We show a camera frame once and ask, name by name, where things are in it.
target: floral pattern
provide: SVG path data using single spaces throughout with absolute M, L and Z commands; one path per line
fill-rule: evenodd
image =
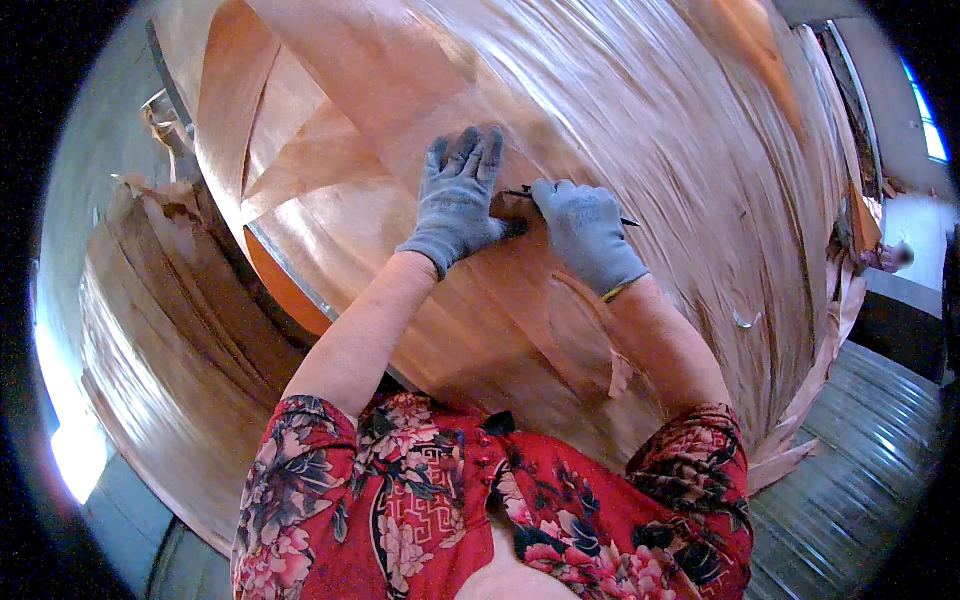
M 721 405 L 663 427 L 622 478 L 569 446 L 514 432 L 505 413 L 481 423 L 400 394 L 372 404 L 354 432 L 326 402 L 293 396 L 244 490 L 234 589 L 452 597 L 484 563 L 468 523 L 489 495 L 513 523 L 518 557 L 582 598 L 739 597 L 752 546 L 745 489 L 739 431 Z M 379 592 L 334 587 L 346 578 L 331 573 L 351 562 L 335 548 L 347 548 L 354 528 L 379 565 L 380 583 L 370 582 Z
M 312 396 L 286 398 L 253 461 L 233 545 L 238 596 L 300 595 L 314 557 L 297 525 L 329 508 L 333 503 L 324 495 L 345 484 L 330 475 L 326 452 L 309 442 L 318 428 L 327 436 L 339 433 L 326 406 Z

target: glove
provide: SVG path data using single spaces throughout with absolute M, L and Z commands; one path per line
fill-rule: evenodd
M 650 273 L 624 237 L 620 205 L 609 190 L 537 180 L 530 191 L 546 219 L 550 248 L 604 301 Z
M 439 281 L 455 262 L 519 231 L 490 216 L 493 184 L 503 157 L 503 132 L 485 138 L 469 127 L 444 165 L 446 138 L 433 140 L 423 162 L 417 227 L 397 252 L 419 252 L 437 265 Z

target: forearm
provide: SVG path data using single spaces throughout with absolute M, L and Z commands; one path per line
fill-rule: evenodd
M 608 335 L 647 373 L 671 417 L 706 402 L 732 404 L 707 343 L 663 295 L 653 276 L 624 288 L 610 308 Z
M 400 336 L 436 285 L 437 269 L 429 258 L 395 254 L 310 350 L 284 395 L 318 396 L 356 419 Z

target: person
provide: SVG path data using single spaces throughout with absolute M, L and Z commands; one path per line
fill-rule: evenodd
M 447 272 L 515 233 L 490 217 L 503 145 L 498 127 L 468 128 L 449 157 L 433 142 L 413 234 L 291 379 L 243 492 L 236 597 L 742 597 L 753 530 L 731 398 L 606 189 L 532 193 L 552 252 L 610 303 L 609 334 L 673 417 L 625 476 L 509 412 L 374 394 Z
M 881 242 L 873 250 L 860 254 L 860 264 L 887 273 L 896 273 L 913 265 L 913 249 L 905 242 L 896 246 L 886 246 Z

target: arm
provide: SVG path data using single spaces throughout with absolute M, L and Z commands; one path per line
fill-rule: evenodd
M 732 405 L 713 352 L 653 276 L 625 287 L 610 309 L 613 322 L 604 324 L 607 334 L 650 376 L 671 418 L 702 403 Z
M 403 331 L 437 285 L 437 268 L 417 252 L 398 252 L 317 342 L 284 396 L 321 397 L 356 424 Z
M 321 397 L 356 424 L 383 376 L 407 325 L 458 260 L 510 231 L 490 217 L 503 133 L 485 138 L 476 128 L 444 160 L 446 138 L 427 151 L 420 181 L 417 227 L 370 286 L 307 354 L 284 396 Z
M 620 207 L 608 190 L 539 180 L 534 202 L 550 247 L 613 314 L 608 335 L 650 376 L 673 417 L 704 403 L 731 404 L 720 366 L 700 334 L 663 296 L 627 244 Z

